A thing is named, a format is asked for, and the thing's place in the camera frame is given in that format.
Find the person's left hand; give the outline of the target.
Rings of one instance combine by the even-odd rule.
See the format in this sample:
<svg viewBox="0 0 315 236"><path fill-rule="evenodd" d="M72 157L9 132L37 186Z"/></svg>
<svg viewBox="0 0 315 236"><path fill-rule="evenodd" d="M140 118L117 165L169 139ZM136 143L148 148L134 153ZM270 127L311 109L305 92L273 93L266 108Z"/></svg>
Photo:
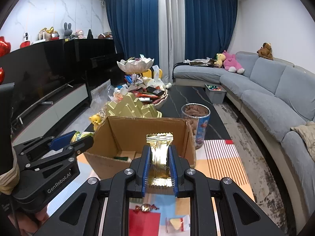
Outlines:
<svg viewBox="0 0 315 236"><path fill-rule="evenodd" d="M41 211L34 215L35 218L32 220L24 213L16 213L20 235L31 235L32 233L35 233L49 218L49 215L47 214L47 207L44 207Z"/></svg>

